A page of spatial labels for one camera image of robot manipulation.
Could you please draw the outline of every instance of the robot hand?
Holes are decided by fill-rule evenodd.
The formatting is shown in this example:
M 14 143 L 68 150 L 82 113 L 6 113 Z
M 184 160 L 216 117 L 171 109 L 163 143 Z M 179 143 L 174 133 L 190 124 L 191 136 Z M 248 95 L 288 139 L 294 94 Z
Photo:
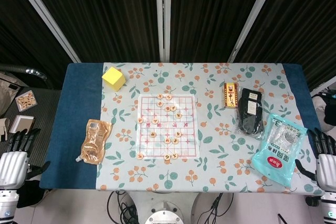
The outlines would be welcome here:
M 305 170 L 298 159 L 295 163 L 302 174 L 316 181 L 325 191 L 321 197 L 324 223 L 336 223 L 336 141 L 317 128 L 316 133 L 312 130 L 308 132 L 313 137 L 319 155 L 316 159 L 316 173 Z
M 8 141 L 6 152 L 0 159 L 0 223 L 12 223 L 19 195 L 25 182 L 28 160 L 33 141 L 40 129 L 16 132 Z

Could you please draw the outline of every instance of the food pouch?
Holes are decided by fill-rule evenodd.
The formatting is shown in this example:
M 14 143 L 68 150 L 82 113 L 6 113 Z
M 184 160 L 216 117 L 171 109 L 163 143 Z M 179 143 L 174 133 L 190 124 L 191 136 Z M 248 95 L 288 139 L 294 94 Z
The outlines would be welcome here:
M 80 156 L 76 161 L 98 165 L 105 155 L 105 141 L 109 137 L 112 124 L 104 121 L 89 119 L 86 125 L 86 137 L 82 144 Z
M 260 151 L 252 157 L 254 167 L 266 177 L 290 187 L 307 129 L 279 115 L 270 114 Z

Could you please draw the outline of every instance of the small box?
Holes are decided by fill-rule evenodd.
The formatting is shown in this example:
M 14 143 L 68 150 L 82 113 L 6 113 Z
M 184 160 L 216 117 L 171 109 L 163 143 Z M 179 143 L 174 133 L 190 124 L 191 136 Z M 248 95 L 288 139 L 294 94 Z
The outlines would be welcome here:
M 224 107 L 236 108 L 238 107 L 238 92 L 236 83 L 224 83 Z
M 114 67 L 107 70 L 105 74 L 103 74 L 102 78 L 112 86 L 114 91 L 118 91 L 126 82 L 125 76 L 122 72 L 118 71 Z
M 37 101 L 35 99 L 34 93 L 32 90 L 29 90 L 28 92 L 19 95 L 15 98 L 17 108 L 19 109 L 19 112 L 25 111 L 30 109 L 33 106 L 37 105 Z
M 33 116 L 17 115 L 9 132 L 15 133 L 17 131 L 23 131 L 24 129 L 27 129 L 29 132 L 34 125 L 34 121 L 35 119 Z

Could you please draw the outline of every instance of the black curtain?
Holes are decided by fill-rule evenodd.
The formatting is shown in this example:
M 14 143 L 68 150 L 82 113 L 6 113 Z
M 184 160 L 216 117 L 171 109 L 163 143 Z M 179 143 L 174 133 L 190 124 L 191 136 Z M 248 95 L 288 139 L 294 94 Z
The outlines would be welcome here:
M 266 0 L 235 62 L 299 63 L 310 89 L 336 75 L 336 0 Z
M 28 0 L 0 0 L 0 63 L 37 68 L 61 89 L 71 62 Z M 33 86 L 37 81 L 26 75 L 22 80 Z
M 172 0 L 170 61 L 227 61 L 254 2 Z
M 42 0 L 82 62 L 160 60 L 156 0 Z

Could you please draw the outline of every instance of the yellow sponge cube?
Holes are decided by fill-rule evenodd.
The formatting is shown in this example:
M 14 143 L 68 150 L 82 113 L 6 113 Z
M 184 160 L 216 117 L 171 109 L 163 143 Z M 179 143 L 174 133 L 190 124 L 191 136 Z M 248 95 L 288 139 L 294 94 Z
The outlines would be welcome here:
M 126 82 L 122 72 L 119 72 L 114 67 L 107 70 L 102 78 L 114 89 L 114 91 L 118 91 Z

